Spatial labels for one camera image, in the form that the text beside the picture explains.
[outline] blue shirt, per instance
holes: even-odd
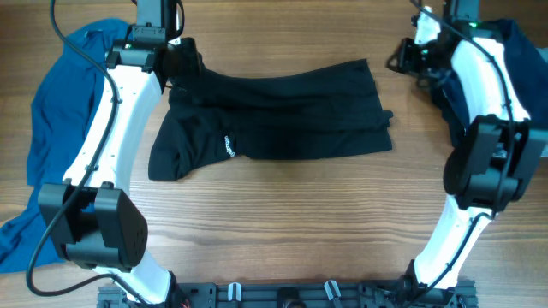
[[[117,19],[94,22],[68,38],[104,65],[115,39],[123,39],[128,23]],[[33,141],[27,159],[27,184],[34,186],[28,206],[6,222],[0,233],[0,273],[26,270],[45,231],[38,193],[43,183],[61,183],[84,144],[101,100],[104,76],[91,63],[64,46],[63,55],[45,76],[31,105]],[[62,262],[48,240],[37,266]]]

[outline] wooden table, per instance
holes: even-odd
[[[70,33],[116,16],[134,21],[129,0],[61,0],[57,19]],[[426,1],[440,12],[441,0]],[[150,229],[148,248],[179,281],[226,283],[397,278],[424,247],[444,205],[442,173],[451,152],[447,125],[410,77],[384,61],[413,36],[405,0],[187,0],[186,36],[205,65],[242,77],[284,76],[369,59],[381,102],[393,110],[394,151],[313,162],[244,157],[196,170],[178,182],[146,175],[168,109],[166,96],[146,126],[131,196]],[[26,184],[30,103],[62,45],[45,0],[0,0],[0,221],[19,215]],[[484,0],[482,17],[517,19],[548,45],[548,2]],[[482,307],[548,306],[548,163],[519,204],[494,222],[470,254],[462,277],[475,279]],[[92,275],[72,264],[45,266],[45,289]],[[0,275],[0,307],[94,307],[95,283],[42,299],[22,273]]]

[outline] black cloth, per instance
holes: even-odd
[[[504,39],[504,64],[515,95],[535,123],[548,127],[548,63],[512,20],[488,21],[498,27]],[[431,90],[432,101],[448,122],[451,141],[457,146],[470,121],[461,82],[453,73],[445,84]]]
[[[392,148],[366,60],[282,78],[243,79],[205,68],[173,81],[152,147],[151,180],[177,180],[235,155],[347,157]]]

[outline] blue cloth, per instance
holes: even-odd
[[[548,126],[548,63],[515,21],[488,21],[504,39],[504,63],[515,94],[537,124]],[[444,86],[431,90],[432,101],[442,110],[450,127],[451,142],[458,145],[470,124],[468,107],[458,76],[453,73]]]
[[[123,39],[128,23],[97,21],[69,35],[95,61],[104,64],[105,52],[115,39]],[[103,94],[104,76],[72,51],[63,55],[45,76],[33,100],[33,141],[27,159],[27,184],[34,186],[28,206],[5,223],[0,233],[0,273],[26,270],[45,223],[39,213],[38,194],[43,183],[61,183],[82,147]],[[37,266],[62,262],[48,240]]]

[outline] black mounting rail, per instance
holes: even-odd
[[[325,284],[241,285],[180,283],[188,308],[397,308],[390,289],[398,281]],[[119,287],[101,287],[98,308],[139,307]],[[477,308],[474,281],[459,281],[447,305],[417,303],[421,308]]]

